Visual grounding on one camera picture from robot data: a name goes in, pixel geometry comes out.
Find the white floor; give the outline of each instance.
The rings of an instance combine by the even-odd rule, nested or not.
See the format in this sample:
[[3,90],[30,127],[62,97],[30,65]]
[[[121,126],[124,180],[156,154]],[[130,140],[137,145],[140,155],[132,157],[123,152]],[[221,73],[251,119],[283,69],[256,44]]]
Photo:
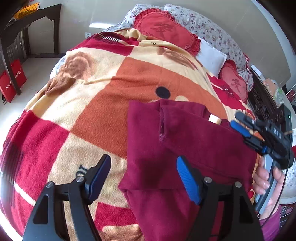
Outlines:
[[27,81],[21,87],[21,95],[16,95],[11,103],[0,103],[0,154],[11,125],[29,100],[48,82],[50,72],[58,61],[58,58],[29,58],[22,64]]

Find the finger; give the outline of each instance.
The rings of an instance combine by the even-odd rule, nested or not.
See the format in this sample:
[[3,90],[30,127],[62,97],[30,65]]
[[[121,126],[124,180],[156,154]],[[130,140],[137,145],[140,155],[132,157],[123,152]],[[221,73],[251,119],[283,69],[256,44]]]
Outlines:
[[259,164],[260,167],[263,167],[263,166],[264,166],[264,164],[265,164],[265,159],[264,159],[263,156],[260,157],[260,159],[259,159],[259,161],[258,161],[258,164]]
[[269,177],[269,173],[264,167],[257,167],[256,173],[258,177],[262,178],[263,180],[267,180]]
[[277,167],[275,167],[273,170],[273,176],[274,179],[278,182],[278,184],[282,185],[284,183],[285,175]]
[[254,175],[254,181],[258,186],[262,187],[264,190],[268,189],[270,186],[269,182],[259,177],[257,173],[255,173]]
[[256,194],[264,195],[266,193],[266,191],[256,183],[253,184],[253,189]]

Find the wall outlet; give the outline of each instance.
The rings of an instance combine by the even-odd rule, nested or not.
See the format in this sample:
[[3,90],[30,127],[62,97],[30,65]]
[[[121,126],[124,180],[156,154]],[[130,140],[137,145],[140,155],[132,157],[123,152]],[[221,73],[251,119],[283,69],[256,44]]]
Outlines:
[[91,36],[91,33],[85,33],[85,38],[89,38]]

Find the maroon sleeve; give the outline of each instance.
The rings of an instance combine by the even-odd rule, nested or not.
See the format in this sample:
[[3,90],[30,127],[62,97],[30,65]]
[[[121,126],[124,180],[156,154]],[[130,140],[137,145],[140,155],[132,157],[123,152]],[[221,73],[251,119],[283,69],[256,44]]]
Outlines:
[[[279,233],[280,217],[281,217],[281,206],[279,205],[278,210],[270,217],[270,219],[262,228],[265,241],[274,240],[275,236]],[[266,219],[259,220],[260,225],[262,225],[265,221]]]

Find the fleece blanket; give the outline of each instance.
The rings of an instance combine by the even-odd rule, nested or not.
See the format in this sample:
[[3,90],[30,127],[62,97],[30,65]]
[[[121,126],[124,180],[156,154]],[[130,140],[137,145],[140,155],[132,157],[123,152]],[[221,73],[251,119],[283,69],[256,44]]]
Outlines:
[[[1,177],[11,187],[2,185],[0,208],[16,231],[23,235],[48,181],[69,183],[106,153],[111,170],[89,207],[95,226],[102,240],[144,240],[118,184],[127,169],[128,103],[160,98],[200,103],[229,121],[236,110],[251,115],[188,52],[136,29],[95,34],[68,51],[59,73],[30,100],[4,143]],[[68,202],[65,215],[76,240]]]

